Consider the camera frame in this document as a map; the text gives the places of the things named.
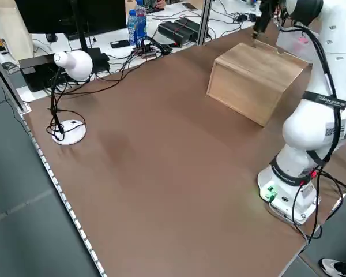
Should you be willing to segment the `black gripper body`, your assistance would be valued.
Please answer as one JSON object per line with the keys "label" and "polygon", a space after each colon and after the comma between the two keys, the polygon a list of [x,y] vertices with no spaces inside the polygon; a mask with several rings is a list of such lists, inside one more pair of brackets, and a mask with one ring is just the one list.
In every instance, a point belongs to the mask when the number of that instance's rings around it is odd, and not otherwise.
{"label": "black gripper body", "polygon": [[272,19],[274,13],[279,5],[278,0],[261,0],[259,10],[261,12],[262,19]]}

